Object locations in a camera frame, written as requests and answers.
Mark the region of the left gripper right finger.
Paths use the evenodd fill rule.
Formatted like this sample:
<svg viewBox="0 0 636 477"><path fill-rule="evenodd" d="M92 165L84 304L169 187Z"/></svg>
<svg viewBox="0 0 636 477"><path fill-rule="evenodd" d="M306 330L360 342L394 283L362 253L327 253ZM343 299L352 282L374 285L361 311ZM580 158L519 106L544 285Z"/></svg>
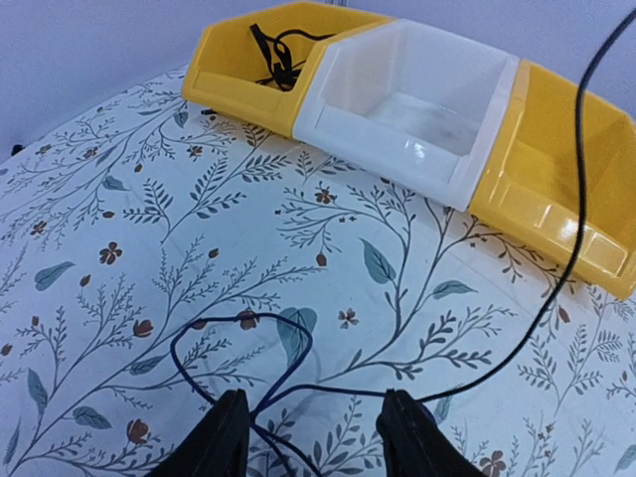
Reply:
<svg viewBox="0 0 636 477"><path fill-rule="evenodd" d="M376 421L388 477L480 477L483 473L445 437L424 404L388 390Z"/></svg>

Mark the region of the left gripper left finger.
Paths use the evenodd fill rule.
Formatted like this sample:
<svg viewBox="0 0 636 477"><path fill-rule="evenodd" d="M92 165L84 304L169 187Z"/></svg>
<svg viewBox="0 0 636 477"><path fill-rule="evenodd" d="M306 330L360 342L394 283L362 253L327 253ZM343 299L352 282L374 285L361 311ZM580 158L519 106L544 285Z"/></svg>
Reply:
<svg viewBox="0 0 636 477"><path fill-rule="evenodd" d="M148 477L245 477L249 411L242 390L227 391Z"/></svg>

